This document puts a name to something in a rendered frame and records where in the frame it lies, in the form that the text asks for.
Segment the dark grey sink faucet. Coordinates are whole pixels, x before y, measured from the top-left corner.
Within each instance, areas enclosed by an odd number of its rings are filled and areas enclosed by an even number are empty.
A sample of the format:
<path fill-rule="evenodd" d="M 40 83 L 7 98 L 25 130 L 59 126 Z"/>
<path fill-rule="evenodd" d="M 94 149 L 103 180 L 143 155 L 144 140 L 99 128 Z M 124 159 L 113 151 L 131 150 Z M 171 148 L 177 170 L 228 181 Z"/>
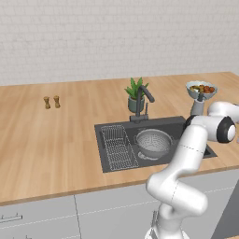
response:
<path fill-rule="evenodd" d="M 149 99 L 151 103 L 155 101 L 154 97 L 151 95 L 151 93 L 147 90 L 147 88 L 144 85 L 141 85 L 138 88 L 136 100 L 136 112 L 134 116 L 130 116 L 130 121 L 133 121 L 134 123 L 140 123 L 142 120 L 148 120 L 148 114 L 145 115 L 140 114 L 140 102 L 142 93 L 145 94 L 145 96 Z"/>

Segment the dark grey sink basin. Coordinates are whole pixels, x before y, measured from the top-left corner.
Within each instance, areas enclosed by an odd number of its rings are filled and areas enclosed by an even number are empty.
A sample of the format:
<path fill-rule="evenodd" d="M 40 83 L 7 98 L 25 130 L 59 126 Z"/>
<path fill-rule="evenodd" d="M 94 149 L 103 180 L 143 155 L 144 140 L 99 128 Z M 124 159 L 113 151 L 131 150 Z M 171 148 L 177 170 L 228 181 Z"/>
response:
<path fill-rule="evenodd" d="M 137 168 L 142 168 L 142 167 L 149 167 L 154 165 L 167 164 L 172 160 L 174 153 L 176 151 L 176 147 L 178 145 L 180 136 L 182 135 L 183 125 L 185 121 L 186 120 L 182 116 L 179 116 L 179 117 L 170 117 L 170 118 L 162 118 L 162 119 L 149 119 L 149 120 L 141 121 L 140 123 L 123 121 L 123 122 L 111 122 L 107 124 L 95 125 L 94 126 L 95 134 L 97 137 L 98 149 L 99 149 L 103 172 L 110 173 L 110 172 L 116 172 L 116 171 L 110 170 L 109 163 L 106 158 L 105 144 L 104 144 L 104 139 L 101 132 L 102 127 L 110 126 L 110 125 L 122 125 L 125 128 L 126 133 L 129 137 L 130 143 L 132 145 L 132 148 L 134 150 L 135 157 L 139 164 Z M 175 139 L 175 143 L 172 145 L 170 152 L 156 161 L 141 159 L 138 156 L 139 150 L 138 150 L 137 144 L 134 142 L 134 137 L 145 129 L 161 130 L 166 132 L 170 136 L 172 136 Z"/>

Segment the grey metal colander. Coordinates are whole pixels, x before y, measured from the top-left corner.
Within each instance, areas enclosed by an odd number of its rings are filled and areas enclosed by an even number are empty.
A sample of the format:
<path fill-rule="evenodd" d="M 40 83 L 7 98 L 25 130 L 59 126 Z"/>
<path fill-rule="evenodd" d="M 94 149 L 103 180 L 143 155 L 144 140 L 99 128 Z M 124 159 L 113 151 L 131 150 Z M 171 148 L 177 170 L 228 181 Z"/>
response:
<path fill-rule="evenodd" d="M 156 161 L 170 152 L 175 139 L 164 131 L 146 129 L 134 137 L 134 142 L 141 159 Z"/>

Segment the pale bowl of fruit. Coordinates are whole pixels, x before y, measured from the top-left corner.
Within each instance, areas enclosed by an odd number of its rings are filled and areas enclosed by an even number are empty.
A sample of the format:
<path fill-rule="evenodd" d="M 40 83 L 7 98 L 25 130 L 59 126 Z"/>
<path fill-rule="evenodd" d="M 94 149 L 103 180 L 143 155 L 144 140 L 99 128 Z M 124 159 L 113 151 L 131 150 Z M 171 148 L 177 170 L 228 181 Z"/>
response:
<path fill-rule="evenodd" d="M 197 99 L 199 96 L 202 96 L 204 100 L 208 100 L 218 92 L 216 85 L 198 80 L 188 82 L 186 88 L 192 99 Z"/>

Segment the grey drawer front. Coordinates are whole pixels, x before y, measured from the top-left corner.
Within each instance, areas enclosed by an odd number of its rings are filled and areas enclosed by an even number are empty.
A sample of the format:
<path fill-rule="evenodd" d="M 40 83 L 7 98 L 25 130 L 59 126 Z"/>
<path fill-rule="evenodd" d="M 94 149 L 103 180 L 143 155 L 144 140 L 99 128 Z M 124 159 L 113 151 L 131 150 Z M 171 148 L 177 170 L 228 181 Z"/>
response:
<path fill-rule="evenodd" d="M 181 177 L 180 181 L 205 193 L 233 192 L 239 180 L 239 169 Z"/>
<path fill-rule="evenodd" d="M 147 193 L 144 184 L 82 193 L 75 198 L 80 215 L 157 202 Z"/>
<path fill-rule="evenodd" d="M 76 213 L 73 196 L 52 198 L 47 200 L 0 206 L 0 218 L 23 215 L 23 219 L 0 223 L 0 229 L 31 222 L 41 222 L 54 218 L 65 218 Z"/>

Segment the green plant in grey pot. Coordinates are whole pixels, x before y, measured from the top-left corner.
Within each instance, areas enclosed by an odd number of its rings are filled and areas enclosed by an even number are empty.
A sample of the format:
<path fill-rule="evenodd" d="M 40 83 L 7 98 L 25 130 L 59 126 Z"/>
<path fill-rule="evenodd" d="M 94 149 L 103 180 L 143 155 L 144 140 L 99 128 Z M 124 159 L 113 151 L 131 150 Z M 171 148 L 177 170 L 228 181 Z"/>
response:
<path fill-rule="evenodd" d="M 143 85 L 142 78 L 139 78 L 137 80 L 137 82 L 135 82 L 135 80 L 131 77 L 131 88 L 127 87 L 126 89 L 124 89 L 129 95 L 128 109 L 133 113 L 136 113 L 137 94 L 138 94 L 138 89 L 141 85 Z M 140 100 L 140 112 L 144 109 L 144 104 L 145 104 L 145 96 L 144 95 L 145 94 L 142 91 L 141 100 Z"/>

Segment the grey soap dispenser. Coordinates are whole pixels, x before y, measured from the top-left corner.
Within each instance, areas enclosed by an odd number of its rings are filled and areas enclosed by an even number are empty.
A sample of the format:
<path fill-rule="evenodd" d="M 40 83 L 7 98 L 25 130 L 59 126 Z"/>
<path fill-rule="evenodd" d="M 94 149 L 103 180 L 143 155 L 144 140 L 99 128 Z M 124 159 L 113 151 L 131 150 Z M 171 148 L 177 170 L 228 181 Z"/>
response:
<path fill-rule="evenodd" d="M 204 95 L 202 93 L 194 100 L 190 113 L 191 115 L 200 116 L 204 113 Z"/>

